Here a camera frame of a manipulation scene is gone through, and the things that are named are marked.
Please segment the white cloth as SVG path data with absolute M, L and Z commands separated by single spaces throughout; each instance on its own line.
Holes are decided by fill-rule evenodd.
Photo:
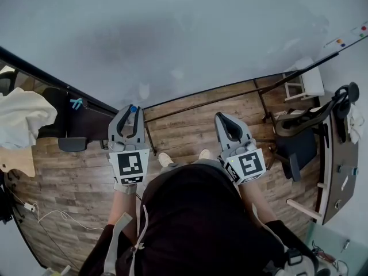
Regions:
M 55 122 L 57 110 L 40 94 L 16 87 L 0 93 L 0 147 L 16 150 L 31 147 L 41 127 Z

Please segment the clear bottle with blue cap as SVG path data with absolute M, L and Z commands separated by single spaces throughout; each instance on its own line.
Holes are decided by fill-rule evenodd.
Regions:
M 338 172 L 346 175 L 357 176 L 359 174 L 359 169 L 348 165 L 338 165 Z

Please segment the glass table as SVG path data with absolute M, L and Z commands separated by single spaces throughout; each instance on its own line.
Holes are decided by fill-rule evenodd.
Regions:
M 368 248 L 350 239 L 347 249 L 341 252 L 347 239 L 350 238 L 310 221 L 304 242 L 309 248 L 319 247 L 334 257 L 335 266 L 346 276 L 368 276 Z

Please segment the person's right forearm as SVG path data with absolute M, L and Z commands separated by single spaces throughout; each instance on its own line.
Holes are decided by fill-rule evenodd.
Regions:
M 238 188 L 244 207 L 257 227 L 261 227 L 261 223 L 277 221 L 275 213 L 266 201 L 256 180 L 241 184 Z

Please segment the crumpled white rag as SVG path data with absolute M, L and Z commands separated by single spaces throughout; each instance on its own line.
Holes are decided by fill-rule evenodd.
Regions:
M 347 128 L 350 140 L 356 144 L 363 136 L 365 119 L 361 115 L 358 108 L 351 104 L 350 111 L 347 115 Z

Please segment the person's left white shoe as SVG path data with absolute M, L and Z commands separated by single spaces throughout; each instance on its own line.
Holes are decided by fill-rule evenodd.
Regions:
M 159 163 L 162 167 L 168 167 L 169 165 L 173 164 L 173 160 L 170 158 L 170 156 L 164 152 L 161 152 L 158 155 Z

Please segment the person's black shirt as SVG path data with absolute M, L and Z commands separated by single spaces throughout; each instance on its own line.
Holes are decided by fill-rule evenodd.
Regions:
M 295 235 L 277 219 L 257 227 L 239 188 L 210 163 L 172 165 L 147 186 L 137 214 L 137 240 L 118 237 L 117 276 L 263 276 L 281 267 Z M 115 225 L 107 223 L 78 276 L 101 276 Z

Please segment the person's left forearm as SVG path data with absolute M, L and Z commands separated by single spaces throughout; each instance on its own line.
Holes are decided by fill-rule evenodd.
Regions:
M 135 243 L 137 240 L 137 214 L 136 214 L 136 184 L 120 186 L 124 191 L 115 190 L 112 208 L 108 219 L 109 225 L 115 225 L 120 217 L 127 213 L 132 217 L 130 223 L 124 228 L 123 233 Z

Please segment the office chair with blue seat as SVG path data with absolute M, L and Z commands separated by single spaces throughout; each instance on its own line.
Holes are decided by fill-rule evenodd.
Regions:
M 272 159 L 268 168 L 271 168 L 274 161 L 278 159 L 282 163 L 286 179 L 300 181 L 301 169 L 317 155 L 315 136 L 319 135 L 326 145 L 329 145 L 329 135 L 327 129 L 322 126 L 323 121 L 333 114 L 339 139 L 345 142 L 347 139 L 345 118 L 352 104 L 358 99 L 358 85 L 351 82 L 338 88 L 324 106 L 302 111 L 290 110 L 278 118 L 273 117 L 275 149 L 270 150 Z

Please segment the black office chair with tape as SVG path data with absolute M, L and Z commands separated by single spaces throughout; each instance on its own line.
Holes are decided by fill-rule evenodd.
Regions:
M 67 92 L 48 87 L 42 96 L 57 110 L 57 117 L 52 125 L 41 127 L 38 139 L 55 137 L 59 149 L 64 152 L 81 152 L 87 145 L 98 141 L 103 150 L 108 149 L 108 127 L 113 119 L 101 112 L 85 108 L 72 109 Z

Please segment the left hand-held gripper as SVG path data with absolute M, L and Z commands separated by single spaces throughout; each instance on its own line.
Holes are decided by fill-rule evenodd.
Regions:
M 131 114 L 131 107 L 132 105 L 128 105 L 121 109 L 108 127 L 109 162 L 113 167 L 116 182 L 123 186 L 143 182 L 150 155 L 149 146 L 144 143 L 143 111 L 133 128 L 125 125 Z M 125 145 L 124 139 L 136 144 Z

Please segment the light wooden desk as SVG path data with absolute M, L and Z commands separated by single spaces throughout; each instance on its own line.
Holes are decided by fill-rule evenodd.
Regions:
M 4 173 L 18 170 L 28 177 L 35 177 L 32 147 L 14 150 L 0 147 L 0 170 Z

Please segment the white stool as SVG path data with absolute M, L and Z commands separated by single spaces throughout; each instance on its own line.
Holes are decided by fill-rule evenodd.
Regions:
M 302 70 L 313 64 L 314 61 L 310 57 L 304 57 L 296 61 L 291 67 L 287 68 L 283 72 L 283 77 L 286 77 L 287 72 L 294 72 Z M 296 87 L 301 89 L 301 92 L 296 95 L 290 95 L 289 89 Z M 299 82 L 296 83 L 285 83 L 286 98 L 285 101 L 291 101 L 294 99 L 306 100 L 313 97 L 321 97 L 325 95 L 323 81 L 321 79 L 320 71 L 318 67 L 315 67 L 307 72 L 304 72 L 299 76 Z

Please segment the grey mesh office chair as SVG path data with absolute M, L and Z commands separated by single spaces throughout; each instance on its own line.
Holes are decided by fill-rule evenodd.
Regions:
M 7 96 L 14 90 L 18 71 L 0 72 L 0 96 Z

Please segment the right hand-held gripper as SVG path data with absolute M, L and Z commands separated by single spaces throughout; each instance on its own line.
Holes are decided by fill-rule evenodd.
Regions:
M 240 119 L 220 112 L 216 113 L 214 122 L 223 168 L 232 183 L 241 185 L 261 177 L 266 172 L 263 152 L 256 147 L 248 126 Z

